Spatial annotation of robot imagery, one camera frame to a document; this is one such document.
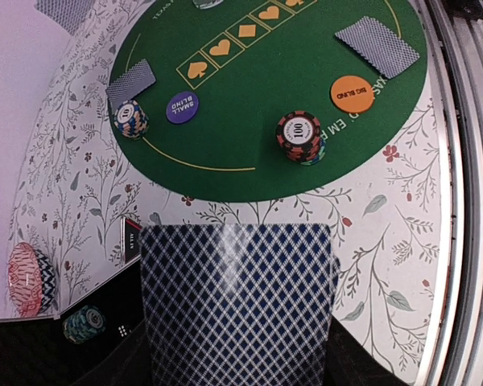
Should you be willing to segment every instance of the green poker mat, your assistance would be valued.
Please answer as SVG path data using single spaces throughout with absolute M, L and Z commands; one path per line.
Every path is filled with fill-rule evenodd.
M 420 60 L 392 80 L 380 77 L 334 36 L 363 16 L 401 36 Z M 112 123 L 119 146 L 155 183 L 220 202 L 278 199 L 348 174 L 401 129 L 427 74 L 423 28 L 405 0 L 225 0 L 209 10 L 158 0 L 127 35 L 110 82 L 142 59 L 157 78 L 135 98 L 150 127 L 132 141 Z M 373 85 L 368 112 L 347 114 L 332 103 L 330 88 L 346 75 Z M 198 96 L 199 111 L 173 125 L 167 104 L 183 91 Z M 296 110 L 322 124 L 326 156 L 317 165 L 293 163 L 276 142 L 279 120 Z

